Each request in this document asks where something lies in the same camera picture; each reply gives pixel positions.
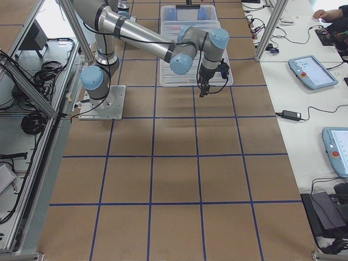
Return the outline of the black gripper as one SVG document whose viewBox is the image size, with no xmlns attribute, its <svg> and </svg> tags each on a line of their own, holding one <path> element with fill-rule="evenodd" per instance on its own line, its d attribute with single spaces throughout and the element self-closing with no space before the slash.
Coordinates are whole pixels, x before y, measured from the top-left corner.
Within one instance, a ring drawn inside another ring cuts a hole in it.
<svg viewBox="0 0 348 261">
<path fill-rule="evenodd" d="M 200 82 L 200 97 L 204 97 L 209 94 L 210 85 L 209 81 L 214 77 L 218 67 L 208 69 L 204 65 L 200 65 L 198 70 L 198 81 Z"/>
</svg>

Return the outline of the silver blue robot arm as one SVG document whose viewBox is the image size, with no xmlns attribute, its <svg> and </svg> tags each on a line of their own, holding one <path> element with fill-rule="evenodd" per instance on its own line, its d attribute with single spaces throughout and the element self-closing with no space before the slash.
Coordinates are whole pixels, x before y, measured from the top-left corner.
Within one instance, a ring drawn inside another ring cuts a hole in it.
<svg viewBox="0 0 348 261">
<path fill-rule="evenodd" d="M 119 39 L 165 61 L 178 75 L 188 73 L 196 55 L 203 55 L 196 74 L 200 97 L 211 93 L 209 81 L 217 72 L 223 79 L 229 78 L 229 66 L 222 57 L 229 34 L 222 28 L 207 32 L 192 26 L 182 27 L 177 40 L 171 41 L 114 11 L 106 1 L 75 1 L 74 5 L 84 25 L 101 36 L 102 46 L 107 37 Z"/>
</svg>

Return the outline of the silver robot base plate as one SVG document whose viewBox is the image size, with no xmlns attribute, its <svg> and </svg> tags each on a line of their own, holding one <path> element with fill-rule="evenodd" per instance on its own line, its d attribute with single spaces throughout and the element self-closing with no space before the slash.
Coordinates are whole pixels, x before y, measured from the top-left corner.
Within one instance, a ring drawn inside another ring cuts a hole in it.
<svg viewBox="0 0 348 261">
<path fill-rule="evenodd" d="M 91 100 L 91 103 L 89 94 L 85 91 L 84 99 L 89 101 L 80 106 L 78 118 L 80 120 L 122 120 L 126 88 L 125 85 L 112 85 L 108 97 L 97 108 L 95 106 L 99 102 Z"/>
</svg>

